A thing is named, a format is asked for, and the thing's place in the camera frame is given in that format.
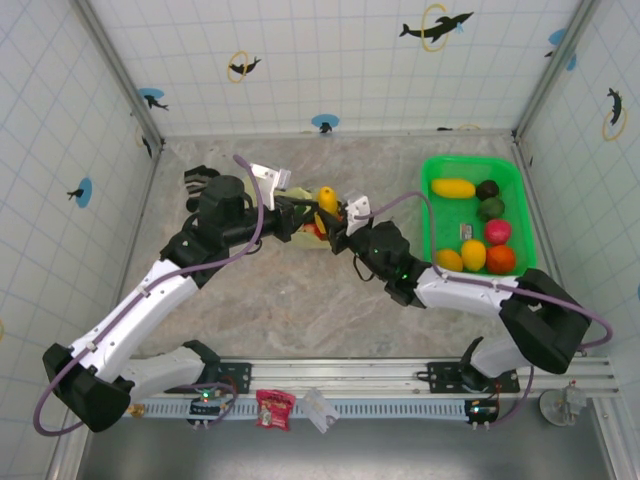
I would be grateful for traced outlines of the clear plastic disc fixture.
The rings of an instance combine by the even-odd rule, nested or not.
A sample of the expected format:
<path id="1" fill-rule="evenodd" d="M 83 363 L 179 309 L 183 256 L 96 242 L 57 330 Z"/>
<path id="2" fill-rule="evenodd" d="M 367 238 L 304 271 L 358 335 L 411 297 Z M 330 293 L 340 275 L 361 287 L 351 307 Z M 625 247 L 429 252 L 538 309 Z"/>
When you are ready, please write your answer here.
<path id="1" fill-rule="evenodd" d="M 539 397 L 542 416 L 557 427 L 573 426 L 586 406 L 586 393 L 574 382 L 562 389 L 546 390 Z"/>

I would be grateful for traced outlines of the aluminium frame bar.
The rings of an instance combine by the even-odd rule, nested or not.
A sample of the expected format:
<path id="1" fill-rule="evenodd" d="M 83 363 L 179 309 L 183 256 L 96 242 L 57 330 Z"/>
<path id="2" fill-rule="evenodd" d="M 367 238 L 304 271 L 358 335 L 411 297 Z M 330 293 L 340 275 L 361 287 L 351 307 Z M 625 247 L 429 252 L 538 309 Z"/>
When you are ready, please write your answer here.
<path id="1" fill-rule="evenodd" d="M 141 224 L 142 224 L 142 220 L 145 214 L 145 210 L 148 204 L 148 199 L 149 199 L 149 195 L 150 195 L 150 191 L 156 176 L 156 172 L 158 169 L 158 164 L 160 162 L 160 159 L 162 157 L 162 153 L 165 150 L 166 147 L 166 140 L 164 138 L 161 139 L 161 142 L 158 146 L 158 150 L 156 151 L 156 153 L 151 157 L 150 162 L 151 162 L 151 167 L 150 170 L 148 172 L 148 175 L 145 179 L 145 182 L 143 184 L 142 187 L 140 187 L 138 189 L 139 193 L 141 194 L 140 200 L 137 204 L 136 209 L 134 210 L 134 220 L 132 222 L 132 230 L 131 230 L 131 235 L 129 237 L 128 243 L 126 244 L 126 250 L 125 250 L 125 256 L 124 256 L 124 261 L 123 264 L 121 266 L 120 272 L 119 272 L 119 276 L 117 278 L 117 283 L 114 289 L 114 294 L 112 295 L 112 298 L 110 300 L 110 304 L 109 304 L 109 310 L 107 311 L 106 316 L 108 316 L 110 314 L 111 311 L 113 311 L 117 305 L 119 304 L 120 300 L 122 299 L 122 295 L 124 292 L 124 287 L 125 287 L 125 283 L 126 283 L 126 278 L 127 275 L 129 273 L 130 270 L 130 265 L 132 262 L 132 258 L 134 255 L 134 250 L 135 250 L 135 246 L 139 237 L 139 232 L 141 229 Z"/>
<path id="2" fill-rule="evenodd" d="M 565 282 L 557 263 L 551 236 L 547 228 L 547 222 L 543 215 L 541 197 L 537 193 L 533 182 L 531 167 L 529 165 L 532 157 L 529 155 L 527 147 L 516 138 L 512 140 L 511 150 L 514 162 L 523 178 L 531 224 L 534 231 L 538 268 L 544 270 L 553 280 L 561 286 L 564 286 Z"/>
<path id="3" fill-rule="evenodd" d="M 371 130 L 371 131 L 342 131 L 334 130 L 327 134 L 311 131 L 285 133 L 247 133 L 247 134 L 203 134 L 203 135 L 167 135 L 167 141 L 208 141 L 208 140 L 266 140 L 266 139 L 311 139 L 311 138 L 378 138 L 378 137 L 438 137 L 456 136 L 507 136 L 511 138 L 511 129 L 418 129 L 418 130 Z"/>

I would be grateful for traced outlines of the red snack packet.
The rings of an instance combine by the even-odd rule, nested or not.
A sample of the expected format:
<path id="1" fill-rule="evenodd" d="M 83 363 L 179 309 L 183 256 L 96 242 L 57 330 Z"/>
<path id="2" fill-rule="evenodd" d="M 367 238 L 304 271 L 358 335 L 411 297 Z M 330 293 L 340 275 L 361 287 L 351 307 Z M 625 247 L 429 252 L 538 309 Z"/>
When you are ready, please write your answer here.
<path id="1" fill-rule="evenodd" d="M 261 389 L 256 392 L 256 401 L 258 427 L 289 430 L 289 418 L 296 402 L 294 395 L 280 390 Z"/>

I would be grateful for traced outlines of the green plastic basket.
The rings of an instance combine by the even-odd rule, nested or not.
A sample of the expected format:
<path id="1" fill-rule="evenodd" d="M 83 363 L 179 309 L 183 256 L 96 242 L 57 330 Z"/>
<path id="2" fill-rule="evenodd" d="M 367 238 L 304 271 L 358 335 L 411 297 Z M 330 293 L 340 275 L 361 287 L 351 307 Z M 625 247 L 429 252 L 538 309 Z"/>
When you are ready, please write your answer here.
<path id="1" fill-rule="evenodd" d="M 512 235 L 507 245 L 516 255 L 514 275 L 523 274 L 528 268 L 537 266 L 536 246 L 527 198 L 522 176 L 511 162 L 492 157 L 442 155 L 427 159 L 421 170 L 421 188 L 429 198 L 435 214 L 436 230 L 430 232 L 429 210 L 423 210 L 423 258 L 431 259 L 431 247 L 438 250 L 458 251 L 463 242 L 460 239 L 460 225 L 472 224 L 474 237 L 485 241 L 485 222 L 476 216 L 481 203 L 477 197 L 469 199 L 448 199 L 436 195 L 431 189 L 431 181 L 436 178 L 461 178 L 475 186 L 485 180 L 494 180 L 500 187 L 499 198 L 505 204 L 501 217 L 512 226 Z"/>

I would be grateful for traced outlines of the white plastic card packet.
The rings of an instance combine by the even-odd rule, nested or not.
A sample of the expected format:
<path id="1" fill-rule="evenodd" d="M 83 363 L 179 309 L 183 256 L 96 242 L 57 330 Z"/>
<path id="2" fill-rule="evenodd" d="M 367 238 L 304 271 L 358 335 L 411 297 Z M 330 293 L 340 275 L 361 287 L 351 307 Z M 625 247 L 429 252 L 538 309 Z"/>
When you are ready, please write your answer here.
<path id="1" fill-rule="evenodd" d="M 325 434 L 340 419 L 337 409 L 316 389 L 310 389 L 301 399 L 300 407 L 311 423 Z"/>

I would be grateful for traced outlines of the yellow fake banana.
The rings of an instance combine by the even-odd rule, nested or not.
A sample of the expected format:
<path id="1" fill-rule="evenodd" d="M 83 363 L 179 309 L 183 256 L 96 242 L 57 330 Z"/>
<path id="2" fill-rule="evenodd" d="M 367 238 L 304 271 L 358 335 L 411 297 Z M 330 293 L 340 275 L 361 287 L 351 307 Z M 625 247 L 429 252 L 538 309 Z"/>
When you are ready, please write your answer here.
<path id="1" fill-rule="evenodd" d="M 461 178 L 436 178 L 431 181 L 431 189 L 436 195 L 448 199 L 469 199 L 476 194 L 475 185 Z"/>

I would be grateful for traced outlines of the orange-yellow fake mango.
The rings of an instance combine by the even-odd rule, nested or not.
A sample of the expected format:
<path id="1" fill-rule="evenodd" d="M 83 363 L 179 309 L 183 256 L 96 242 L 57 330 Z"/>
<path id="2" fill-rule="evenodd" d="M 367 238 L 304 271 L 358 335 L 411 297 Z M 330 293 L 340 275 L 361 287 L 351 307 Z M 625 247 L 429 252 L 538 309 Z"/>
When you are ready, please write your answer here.
<path id="1" fill-rule="evenodd" d="M 452 249 L 438 250 L 436 252 L 436 263 L 439 267 L 450 271 L 462 272 L 464 269 L 461 255 Z"/>

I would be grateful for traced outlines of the small circuit board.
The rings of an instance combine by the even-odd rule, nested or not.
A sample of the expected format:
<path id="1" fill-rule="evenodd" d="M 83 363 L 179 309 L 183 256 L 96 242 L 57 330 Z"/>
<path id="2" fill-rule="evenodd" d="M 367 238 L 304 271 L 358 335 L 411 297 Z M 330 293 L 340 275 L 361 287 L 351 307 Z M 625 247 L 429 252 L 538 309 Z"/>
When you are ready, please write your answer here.
<path id="1" fill-rule="evenodd" d="M 199 388 L 198 396 L 191 400 L 188 423 L 194 430 L 209 429 L 226 408 L 226 395 L 218 388 Z"/>
<path id="2" fill-rule="evenodd" d="M 500 404 L 495 397 L 466 400 L 464 408 L 467 423 L 473 430 L 477 430 L 479 427 L 488 429 L 498 419 L 500 413 Z"/>

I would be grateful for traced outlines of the aluminium frame post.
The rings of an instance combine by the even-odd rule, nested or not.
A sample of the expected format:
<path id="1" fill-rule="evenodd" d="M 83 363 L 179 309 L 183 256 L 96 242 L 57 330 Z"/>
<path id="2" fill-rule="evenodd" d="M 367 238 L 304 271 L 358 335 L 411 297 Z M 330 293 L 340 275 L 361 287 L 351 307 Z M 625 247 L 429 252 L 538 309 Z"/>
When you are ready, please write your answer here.
<path id="1" fill-rule="evenodd" d="M 70 4 L 125 97 L 142 136 L 153 152 L 160 153 L 164 139 L 90 0 L 70 0 Z"/>
<path id="2" fill-rule="evenodd" d="M 514 143 L 519 145 L 530 130 L 554 86 L 566 70 L 571 57 L 576 53 L 578 44 L 584 35 L 602 0 L 580 0 L 574 16 L 565 29 L 564 36 L 551 57 L 540 81 L 533 91 L 517 126 L 512 130 Z"/>

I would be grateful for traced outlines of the yellow fake lemon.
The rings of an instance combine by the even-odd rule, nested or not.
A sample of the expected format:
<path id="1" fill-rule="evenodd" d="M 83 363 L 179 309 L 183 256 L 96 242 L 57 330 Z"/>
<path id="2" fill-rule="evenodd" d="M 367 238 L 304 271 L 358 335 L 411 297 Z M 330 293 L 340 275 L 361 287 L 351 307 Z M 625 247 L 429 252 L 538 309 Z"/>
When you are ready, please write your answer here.
<path id="1" fill-rule="evenodd" d="M 477 239 L 466 240 L 460 250 L 463 266 L 471 272 L 478 272 L 486 263 L 487 249 L 484 243 Z"/>

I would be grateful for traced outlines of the black and grey striped sock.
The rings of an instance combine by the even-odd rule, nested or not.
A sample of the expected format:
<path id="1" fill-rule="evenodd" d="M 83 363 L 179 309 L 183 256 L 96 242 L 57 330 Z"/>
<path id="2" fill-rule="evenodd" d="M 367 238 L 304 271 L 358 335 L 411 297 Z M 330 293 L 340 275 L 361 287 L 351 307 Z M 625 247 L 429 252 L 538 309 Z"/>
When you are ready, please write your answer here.
<path id="1" fill-rule="evenodd" d="M 200 195 L 207 188 L 209 182 L 219 175 L 218 170 L 205 165 L 199 165 L 184 172 L 184 184 L 188 194 L 186 208 L 190 213 L 195 213 L 198 210 Z"/>

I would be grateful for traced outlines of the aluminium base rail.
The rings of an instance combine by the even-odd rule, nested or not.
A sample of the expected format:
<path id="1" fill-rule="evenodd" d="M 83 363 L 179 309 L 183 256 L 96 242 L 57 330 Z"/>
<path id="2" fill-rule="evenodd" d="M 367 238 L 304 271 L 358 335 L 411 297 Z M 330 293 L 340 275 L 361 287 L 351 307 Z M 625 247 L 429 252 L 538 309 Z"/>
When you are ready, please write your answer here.
<path id="1" fill-rule="evenodd" d="M 249 362 L 252 367 L 248 397 L 260 389 L 275 389 L 298 397 L 312 389 L 326 397 L 412 398 L 441 396 L 471 398 L 485 394 L 434 394 L 429 384 L 416 377 L 426 364 L 436 361 L 457 362 L 449 358 L 355 358 L 355 359 L 221 359 L 204 362 L 200 355 L 180 347 L 173 353 L 148 359 L 125 360 L 114 367 L 100 369 L 95 363 L 88 370 L 109 384 L 123 380 L 133 402 L 160 395 L 179 386 L 188 386 L 203 378 L 217 381 L 221 362 Z"/>

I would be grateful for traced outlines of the red-orange fake orange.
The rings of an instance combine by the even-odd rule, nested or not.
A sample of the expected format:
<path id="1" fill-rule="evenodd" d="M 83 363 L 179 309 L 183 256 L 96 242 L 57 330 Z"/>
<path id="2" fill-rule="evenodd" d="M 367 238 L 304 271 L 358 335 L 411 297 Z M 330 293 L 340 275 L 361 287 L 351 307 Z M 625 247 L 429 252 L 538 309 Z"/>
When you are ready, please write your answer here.
<path id="1" fill-rule="evenodd" d="M 486 251 L 486 269 L 493 275 L 508 275 L 516 267 L 514 250 L 508 245 L 496 245 Z"/>

